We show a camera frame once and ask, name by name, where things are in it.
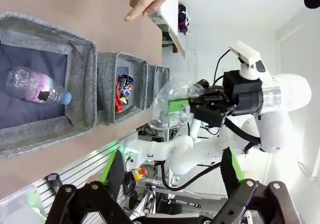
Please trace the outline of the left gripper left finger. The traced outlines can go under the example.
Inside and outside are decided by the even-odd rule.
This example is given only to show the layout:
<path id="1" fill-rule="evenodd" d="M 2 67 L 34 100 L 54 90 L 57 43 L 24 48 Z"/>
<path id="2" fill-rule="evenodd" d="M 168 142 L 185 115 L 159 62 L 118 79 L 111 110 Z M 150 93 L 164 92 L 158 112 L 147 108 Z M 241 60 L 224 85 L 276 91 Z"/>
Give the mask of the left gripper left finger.
<path id="1" fill-rule="evenodd" d="M 82 224 L 88 214 L 98 213 L 105 224 L 129 224 L 130 218 L 117 202 L 125 166 L 120 150 L 115 150 L 97 181 L 77 188 L 72 184 L 59 187 L 47 224 Z"/>

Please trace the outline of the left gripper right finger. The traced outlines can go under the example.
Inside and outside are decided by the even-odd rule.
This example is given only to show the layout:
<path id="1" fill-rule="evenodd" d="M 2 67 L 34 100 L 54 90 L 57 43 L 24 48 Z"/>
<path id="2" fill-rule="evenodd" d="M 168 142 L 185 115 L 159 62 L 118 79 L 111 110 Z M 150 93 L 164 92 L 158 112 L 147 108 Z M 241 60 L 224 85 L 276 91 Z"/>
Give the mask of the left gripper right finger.
<path id="1" fill-rule="evenodd" d="M 228 200 L 212 219 L 213 224 L 239 224 L 247 211 L 257 211 L 265 224 L 300 222 L 286 185 L 246 179 L 230 148 L 223 150 L 220 172 Z"/>

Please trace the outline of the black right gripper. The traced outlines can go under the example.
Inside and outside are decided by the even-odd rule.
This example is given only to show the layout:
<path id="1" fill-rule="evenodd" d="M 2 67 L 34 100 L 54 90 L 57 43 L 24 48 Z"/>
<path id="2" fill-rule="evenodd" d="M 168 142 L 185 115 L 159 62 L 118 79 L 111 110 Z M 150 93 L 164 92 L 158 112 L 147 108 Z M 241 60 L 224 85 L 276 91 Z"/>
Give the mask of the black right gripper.
<path id="1" fill-rule="evenodd" d="M 236 108 L 236 102 L 227 97 L 222 86 L 210 86 L 204 79 L 196 84 L 202 87 L 203 94 L 189 99 L 170 100 L 168 113 L 184 115 L 191 112 L 195 119 L 208 123 L 210 128 L 222 127 L 226 117 Z"/>

